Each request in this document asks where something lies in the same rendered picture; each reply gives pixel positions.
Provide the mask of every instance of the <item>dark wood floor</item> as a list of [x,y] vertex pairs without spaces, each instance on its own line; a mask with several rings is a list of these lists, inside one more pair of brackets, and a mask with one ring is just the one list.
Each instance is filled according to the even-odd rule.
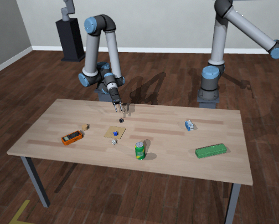
[[[124,103],[198,107],[210,54],[119,53]],[[33,159],[44,208],[18,156],[7,150],[57,99],[96,100],[81,63],[32,51],[0,71],[0,223],[222,224],[231,184],[102,166]],[[268,54],[225,54],[219,109],[240,110],[254,185],[242,185],[235,224],[279,224],[279,62]],[[109,61],[99,53],[98,62]]]

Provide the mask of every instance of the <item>baseboard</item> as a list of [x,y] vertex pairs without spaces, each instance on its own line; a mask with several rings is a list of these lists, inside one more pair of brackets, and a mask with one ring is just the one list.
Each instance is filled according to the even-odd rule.
[[7,66],[13,64],[14,62],[16,62],[18,59],[22,58],[23,56],[27,55],[32,50],[33,50],[33,48],[29,47],[29,48],[25,49],[24,51],[20,52],[19,54],[17,54],[16,56],[13,56],[11,59],[7,60],[6,62],[0,64],[0,71],[3,70],[4,68],[6,68]]
[[[32,46],[26,50],[20,52],[16,56],[12,57],[10,60],[7,60],[0,65],[0,71],[6,68],[7,66],[13,64],[18,59],[22,58],[29,52],[33,50],[58,50],[62,51],[62,47],[52,47],[52,46]],[[99,52],[108,52],[107,47],[100,47]],[[139,52],[139,53],[195,53],[195,54],[211,54],[211,48],[118,48],[118,52]],[[267,51],[260,48],[225,48],[225,54],[268,54]]]

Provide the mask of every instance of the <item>can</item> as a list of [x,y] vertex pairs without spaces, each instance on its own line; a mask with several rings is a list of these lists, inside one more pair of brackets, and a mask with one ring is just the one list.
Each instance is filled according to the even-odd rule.
[[135,145],[135,149],[136,149],[136,158],[138,160],[143,160],[145,158],[144,144],[141,141],[137,142]]

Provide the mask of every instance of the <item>table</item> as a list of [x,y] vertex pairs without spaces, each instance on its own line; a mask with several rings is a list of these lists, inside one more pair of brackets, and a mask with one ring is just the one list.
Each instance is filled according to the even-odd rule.
[[[117,111],[108,102],[57,99],[7,151],[22,158],[44,207],[50,202],[31,157],[231,182],[225,224],[233,222],[241,184],[253,184],[238,110],[127,104]],[[187,120],[194,131],[186,129]],[[90,124],[84,137],[65,146],[61,137],[83,124]],[[116,145],[104,137],[110,126],[126,128]],[[138,141],[146,147],[144,160],[135,156]],[[227,153],[195,155],[197,148],[220,143]]]

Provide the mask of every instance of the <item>yellow square pad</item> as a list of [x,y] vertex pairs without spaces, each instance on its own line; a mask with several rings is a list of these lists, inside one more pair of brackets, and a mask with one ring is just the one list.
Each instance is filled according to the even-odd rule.
[[[106,138],[112,138],[112,139],[120,139],[124,133],[126,128],[120,128],[120,127],[114,127],[110,126],[104,137]],[[118,135],[114,136],[113,132],[117,131]]]

